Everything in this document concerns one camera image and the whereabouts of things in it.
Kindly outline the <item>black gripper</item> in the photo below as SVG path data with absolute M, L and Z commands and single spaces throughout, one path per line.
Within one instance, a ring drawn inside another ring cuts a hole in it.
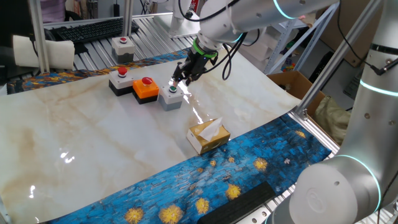
M 189 49 L 187 58 L 184 62 L 178 62 L 177 67 L 172 75 L 173 86 L 182 81 L 189 86 L 192 82 L 197 81 L 203 74 L 206 63 L 215 56 L 215 51 L 205 52 L 203 55 L 195 49 Z

